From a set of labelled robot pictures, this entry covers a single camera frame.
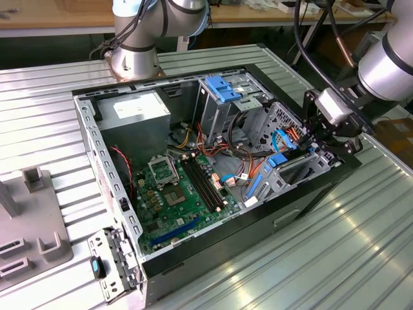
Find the motherboard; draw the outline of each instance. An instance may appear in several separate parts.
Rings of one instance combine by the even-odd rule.
[[[138,188],[135,209],[143,226],[138,242],[145,254],[239,211],[237,201],[216,177],[202,154],[180,160],[158,158],[134,171]]]

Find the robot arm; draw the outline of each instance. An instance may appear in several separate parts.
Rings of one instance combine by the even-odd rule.
[[[373,133],[370,120],[413,94],[413,1],[389,0],[387,8],[398,22],[361,59],[357,77],[335,85],[323,76],[331,87],[306,93],[307,135],[299,141],[302,149],[316,142],[336,154],[354,154],[362,148],[358,135]],[[306,60],[318,69],[308,55]],[[332,136],[350,139],[338,143]]]
[[[401,101],[413,93],[413,1],[396,0],[398,22],[359,62],[358,77],[373,96]]]
[[[151,78],[160,73],[157,37],[196,36],[208,23],[207,0],[114,0],[115,36],[124,29],[133,29],[128,25],[141,5],[145,14],[138,26],[112,51],[110,58],[112,70],[126,80]]]

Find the blue cable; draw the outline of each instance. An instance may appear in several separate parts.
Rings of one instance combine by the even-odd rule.
[[[226,176],[223,176],[221,178],[222,182],[225,182],[227,179],[232,178],[233,176],[236,176],[235,174],[227,174]]]
[[[191,45],[188,47],[188,49],[190,50],[191,49],[191,47],[195,44],[195,41],[196,41],[196,36],[194,36],[194,40],[193,40],[193,42],[191,43]]]
[[[272,145],[274,146],[274,148],[275,148],[275,150],[276,150],[277,152],[279,152],[278,146],[277,146],[277,141],[276,141],[276,136],[277,136],[277,134],[279,134],[279,135],[283,138],[283,140],[284,140],[284,142],[285,142],[285,145],[286,145],[288,148],[293,149],[293,150],[295,150],[295,149],[297,148],[294,144],[291,143],[290,139],[288,138],[288,136],[287,136],[287,134],[284,132],[284,130],[277,129],[277,130],[274,131],[274,133],[272,134]]]
[[[225,182],[225,181],[227,181],[227,179],[229,179],[229,178],[241,179],[239,176],[236,176],[235,174],[227,174],[226,176],[223,176],[223,177],[221,178],[221,181],[222,181],[222,182]]]
[[[279,152],[279,149],[278,149],[278,146],[277,146],[276,136],[277,136],[277,130],[272,133],[272,146],[274,147],[276,152]]]

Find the workbench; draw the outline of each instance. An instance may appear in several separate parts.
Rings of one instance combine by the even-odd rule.
[[[160,54],[167,75],[256,64],[297,103],[312,86],[257,45]],[[0,309],[106,307],[86,239],[110,225],[70,91],[115,83],[104,61],[0,71],[0,180],[40,165],[52,175],[74,257],[0,292]],[[412,307],[413,172],[363,136],[363,166],[309,215],[149,309]]]
[[[114,32],[114,16],[111,12],[68,12],[63,0],[2,0],[0,10],[19,8],[10,20],[0,19],[0,37],[63,36],[69,34],[103,34]],[[355,24],[364,17],[354,17],[341,9],[334,9],[337,24]],[[271,8],[257,11],[247,5],[211,6],[210,28],[244,28],[266,26],[292,26],[293,14]],[[306,39],[314,31],[319,14],[306,14],[302,25],[310,25]],[[391,24],[391,14],[383,14],[373,23]],[[188,48],[188,38],[180,37],[177,50]]]

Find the computer chassis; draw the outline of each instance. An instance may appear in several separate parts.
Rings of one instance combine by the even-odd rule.
[[[224,104],[219,96],[216,96],[205,84],[207,77],[221,76],[229,80],[231,86],[238,85],[237,78],[240,74],[247,76],[249,81],[252,81],[250,90],[254,96],[250,93],[247,94],[245,89],[239,91],[246,96],[253,96],[248,103],[248,108],[241,107],[239,101],[236,104],[233,104],[233,101],[230,102],[230,105]],[[318,153],[317,160],[311,161],[313,165],[311,177],[303,178],[302,176],[301,181],[295,181],[294,184],[292,182],[286,184],[278,180],[280,182],[279,186],[273,187],[271,192],[268,192],[268,186],[265,187],[266,184],[262,183],[266,190],[265,196],[263,196],[264,189],[259,192],[258,188],[251,188],[256,181],[254,179],[247,189],[247,195],[258,197],[253,206],[250,207],[245,205],[245,202],[243,203],[246,197],[239,198],[238,194],[234,194],[238,199],[241,199],[239,204],[242,207],[239,212],[228,216],[228,218],[211,227],[195,232],[178,242],[171,243],[170,246],[163,247],[151,254],[145,254],[138,244],[138,239],[145,228],[141,225],[141,221],[134,210],[134,203],[131,202],[130,195],[123,186],[118,173],[119,169],[116,169],[109,148],[101,134],[98,123],[99,120],[102,120],[102,115],[98,103],[107,99],[113,101],[119,96],[139,94],[148,90],[153,91],[154,98],[157,98],[157,100],[167,102],[171,98],[175,98],[175,95],[169,98],[165,96],[165,92],[174,89],[174,85],[180,85],[179,87],[183,89],[188,83],[195,82],[198,83],[199,89],[195,95],[191,96],[196,98],[196,102],[187,102],[188,100],[186,100],[183,104],[189,112],[182,117],[176,117],[178,115],[177,109],[170,105],[168,110],[171,111],[171,116],[166,112],[163,118],[171,117],[171,122],[174,120],[174,123],[179,123],[192,115],[189,119],[192,119],[192,121],[197,119],[208,132],[205,143],[213,145],[214,140],[220,140],[222,136],[225,136],[225,131],[228,128],[228,117],[231,114],[230,111],[234,109],[236,111],[242,109],[254,111],[253,116],[246,117],[244,122],[244,126],[249,126],[248,134],[245,135],[251,149],[254,151],[268,150],[272,145],[269,141],[262,141],[262,136],[266,132],[264,124],[259,124],[254,120],[258,119],[263,123],[266,122],[266,128],[270,128],[270,124],[286,121],[297,131],[302,129],[300,120],[303,112],[301,107],[255,65],[218,68],[192,74],[157,77],[144,81],[132,81],[73,91],[86,152],[105,199],[107,210],[114,217],[113,227],[107,229],[105,234],[100,232],[99,237],[94,236],[90,239],[92,255],[95,257],[101,256],[103,261],[107,260],[112,264],[109,273],[105,275],[106,278],[100,280],[107,302],[113,302],[120,296],[135,290],[140,291],[146,305],[162,299],[209,270],[227,262],[274,232],[286,227],[294,220],[306,215],[335,186],[345,180],[361,165],[351,155],[339,157],[334,154]],[[158,88],[165,90],[165,87],[167,91],[158,91]],[[201,92],[206,89],[208,89],[207,98],[202,98]],[[260,96],[264,94],[267,102],[264,102],[265,100],[256,101],[259,97],[255,95],[258,93]],[[208,100],[211,98],[215,103],[219,103],[214,106],[215,116],[212,123],[207,122],[207,118],[203,117],[207,113],[205,112],[206,107],[208,105],[210,107]],[[204,106],[201,112],[197,112],[201,100],[203,100]],[[338,158],[339,164],[337,164],[338,161],[335,161],[330,167],[329,162],[332,158]],[[268,165],[262,165],[259,169],[261,179],[267,178],[270,173],[267,170],[270,164],[268,160],[265,162]],[[214,166],[216,171],[224,174],[227,161],[212,159],[210,164]],[[281,166],[275,167],[274,165],[269,168],[277,170]],[[292,177],[296,180],[298,175],[289,176],[288,178]],[[96,242],[96,238],[100,240],[103,236],[106,236],[108,242],[103,245],[105,249],[99,250],[97,244],[100,242]]]

